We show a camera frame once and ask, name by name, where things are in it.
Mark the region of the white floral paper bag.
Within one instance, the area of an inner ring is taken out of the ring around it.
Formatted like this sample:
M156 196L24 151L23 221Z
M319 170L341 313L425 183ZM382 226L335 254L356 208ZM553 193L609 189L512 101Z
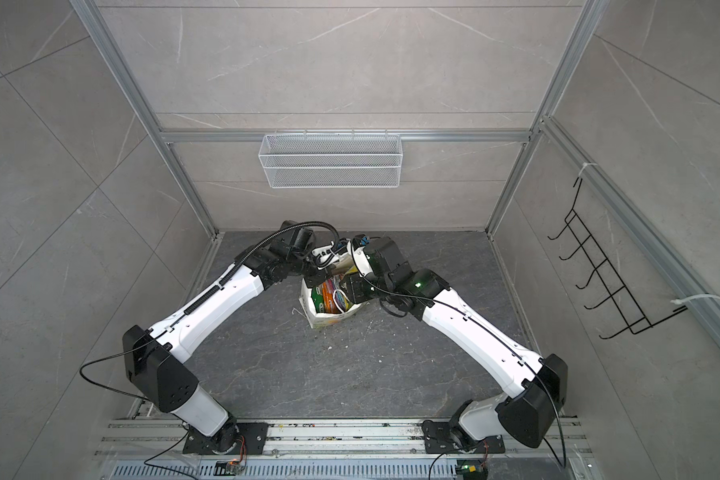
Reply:
M302 278L300 304L312 329L324 328L355 315L364 303L350 300L345 276L358 272L347 249L347 241L312 251L317 267Z

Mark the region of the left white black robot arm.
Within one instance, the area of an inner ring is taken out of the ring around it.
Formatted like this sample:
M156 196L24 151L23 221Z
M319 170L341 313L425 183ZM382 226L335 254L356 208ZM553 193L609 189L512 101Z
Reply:
M324 276L337 259L340 241L327 222L283 222L175 313L148 329L126 331L126 378L161 412L178 417L191 434L206 439L213 452L231 451L238 437L236 419L200 385L186 361L217 327L268 288L289 276Z

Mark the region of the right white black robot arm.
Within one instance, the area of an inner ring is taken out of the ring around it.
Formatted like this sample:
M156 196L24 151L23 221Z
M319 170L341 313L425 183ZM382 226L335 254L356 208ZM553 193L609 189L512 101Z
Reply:
M456 289L430 269L413 270L389 237L350 240L355 272L341 289L354 303L378 298L445 335L497 382L502 392L465 402L449 421L449 436L460 449L507 434L539 447L557 424L567 395L567 364L542 357L512 340L483 318Z

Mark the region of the orange snack pack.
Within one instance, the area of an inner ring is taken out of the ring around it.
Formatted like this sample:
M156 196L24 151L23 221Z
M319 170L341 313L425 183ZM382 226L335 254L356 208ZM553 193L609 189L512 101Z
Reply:
M334 298L335 286L332 280L326 280L322 287L323 298L325 303L325 312L329 314L339 314L341 309L337 306Z

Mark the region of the green snack pack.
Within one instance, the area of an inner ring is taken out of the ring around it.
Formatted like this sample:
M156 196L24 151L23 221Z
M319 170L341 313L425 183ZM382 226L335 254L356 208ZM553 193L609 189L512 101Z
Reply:
M326 301L323 296L323 286L318 285L311 289L310 298L316 313L326 312Z

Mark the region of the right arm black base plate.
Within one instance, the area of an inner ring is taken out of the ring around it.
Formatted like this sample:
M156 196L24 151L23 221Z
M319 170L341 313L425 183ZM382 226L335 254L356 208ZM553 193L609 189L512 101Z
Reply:
M424 437L425 450L429 454L454 452L493 455L506 452L501 435L475 440L459 426L451 426L449 422L433 420L424 420L420 427Z

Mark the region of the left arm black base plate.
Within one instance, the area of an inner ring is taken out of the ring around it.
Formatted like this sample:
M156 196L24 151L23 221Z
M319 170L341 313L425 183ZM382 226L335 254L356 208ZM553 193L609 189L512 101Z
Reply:
M269 430L264 422L243 422L234 426L225 424L215 435L204 436L189 427L183 446L184 454L198 455L261 455Z

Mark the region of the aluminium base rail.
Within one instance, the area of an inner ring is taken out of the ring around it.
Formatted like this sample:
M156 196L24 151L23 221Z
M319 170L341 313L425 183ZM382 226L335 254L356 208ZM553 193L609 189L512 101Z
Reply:
M349 458L351 456L391 457L437 455L425 450L420 427L422 419L250 419L243 422L269 424L264 450L259 458ZM589 441L583 433L581 422L565 417L555 424L537 448L527 447L501 435L506 452L493 454L507 458L550 458L566 455L569 460L589 459L593 456ZM103 428L98 443L93 447L95 456L115 456L157 453L174 442L178 451L188 432L177 420L136 418L113 420Z

